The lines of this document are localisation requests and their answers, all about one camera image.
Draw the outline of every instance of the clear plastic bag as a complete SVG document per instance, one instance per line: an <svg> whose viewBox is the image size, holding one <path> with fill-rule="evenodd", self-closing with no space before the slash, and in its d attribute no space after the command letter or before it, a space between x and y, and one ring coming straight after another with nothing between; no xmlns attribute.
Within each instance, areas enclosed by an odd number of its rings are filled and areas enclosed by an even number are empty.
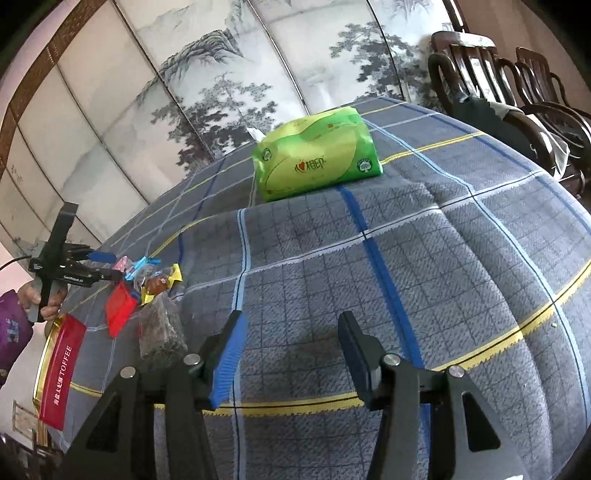
<svg viewBox="0 0 591 480"><path fill-rule="evenodd" d="M139 313L139 355L146 366L164 368L186 354L178 307L162 292Z"/></svg>

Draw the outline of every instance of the human hand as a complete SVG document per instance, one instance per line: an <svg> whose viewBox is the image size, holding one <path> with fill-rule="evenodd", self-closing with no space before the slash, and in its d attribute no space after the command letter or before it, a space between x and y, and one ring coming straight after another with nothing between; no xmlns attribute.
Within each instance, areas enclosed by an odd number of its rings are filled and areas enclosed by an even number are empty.
<svg viewBox="0 0 591 480"><path fill-rule="evenodd" d="M22 307L25 310L29 310L31 308L31 304L39 305L41 301L41 295L39 292L33 287L33 282L30 281L25 283L21 288L18 289L18 301L21 303ZM60 311L61 304L66 299L68 295L68 285L65 283L60 284L60 289L57 293L53 294L49 302L47 303L46 307L41 309L41 316L43 320L54 320L57 318L57 314Z"/></svg>

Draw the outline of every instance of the white cloth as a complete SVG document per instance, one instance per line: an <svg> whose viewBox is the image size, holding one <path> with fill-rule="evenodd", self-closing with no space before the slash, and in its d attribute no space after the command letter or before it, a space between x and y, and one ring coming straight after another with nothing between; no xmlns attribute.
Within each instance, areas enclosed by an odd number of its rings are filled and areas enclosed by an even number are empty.
<svg viewBox="0 0 591 480"><path fill-rule="evenodd" d="M501 119L505 118L505 115L511 110L523 113L523 111L517 108L516 106L491 101L489 101L488 103L491 104L492 109L495 111L496 115ZM544 142L546 143L548 148L551 148L554 151L554 159L556 160L556 170L554 171L554 178L556 180L560 180L564 176L566 164L569 160L569 146L560 137L548 132L546 127L544 127L542 122L540 122L540 120L538 120L538 118L535 115L527 115L527 118L532 120L545 133L545 135L543 135Z"/></svg>

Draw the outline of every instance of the table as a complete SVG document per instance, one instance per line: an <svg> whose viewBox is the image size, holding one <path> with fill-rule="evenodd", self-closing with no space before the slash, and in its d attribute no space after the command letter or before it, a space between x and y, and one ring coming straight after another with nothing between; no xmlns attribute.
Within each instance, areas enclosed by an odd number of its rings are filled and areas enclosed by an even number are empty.
<svg viewBox="0 0 591 480"><path fill-rule="evenodd" d="M344 310L416 365L464 366L532 478L551 478L591 419L589 214L539 166L465 124L398 100L353 105L383 176L265 204L246 145L103 247L180 263L173 297L190 351L231 310L249 318L237 408L206 417L220 479L365 477L379 414L353 391L336 337ZM136 317L115 340L106 331L109 293L72 290L64 305L88 327L64 449L139 358ZM162 410L155 432L166 478Z"/></svg>

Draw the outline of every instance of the blue gripper pad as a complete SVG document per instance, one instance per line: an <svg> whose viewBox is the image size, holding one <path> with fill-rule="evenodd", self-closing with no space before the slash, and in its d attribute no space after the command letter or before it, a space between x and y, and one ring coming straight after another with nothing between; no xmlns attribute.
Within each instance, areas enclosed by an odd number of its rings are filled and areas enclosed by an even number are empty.
<svg viewBox="0 0 591 480"><path fill-rule="evenodd" d="M215 410L230 398L230 388L236 373L236 367L246 345L248 321L240 310L234 310L226 322L222 332L217 336L214 356L212 388L209 401Z"/></svg>

